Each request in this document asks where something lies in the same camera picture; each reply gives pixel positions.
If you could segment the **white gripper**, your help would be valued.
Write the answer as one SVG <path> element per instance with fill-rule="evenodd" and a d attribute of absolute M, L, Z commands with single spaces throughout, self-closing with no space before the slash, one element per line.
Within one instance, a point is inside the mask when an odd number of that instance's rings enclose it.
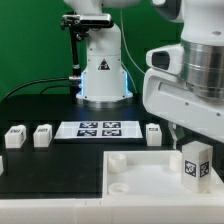
<path fill-rule="evenodd" d="M 224 143 L 224 100 L 196 96 L 177 76 L 149 69 L 144 77 L 143 105 L 147 112 L 170 121 L 174 150 L 185 137 L 182 127 Z"/>

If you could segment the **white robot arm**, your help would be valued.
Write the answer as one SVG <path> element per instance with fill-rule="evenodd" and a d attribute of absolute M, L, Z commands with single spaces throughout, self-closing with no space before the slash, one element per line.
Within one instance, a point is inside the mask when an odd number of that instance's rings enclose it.
<path fill-rule="evenodd" d="M 109 107 L 132 97 L 121 66 L 121 31 L 104 8 L 140 0 L 63 0 L 62 17 L 76 38 L 87 40 L 87 66 L 78 101 Z M 224 143 L 224 0 L 150 0 L 169 21 L 183 24 L 181 41 L 146 54 L 143 83 L 147 112 Z"/>

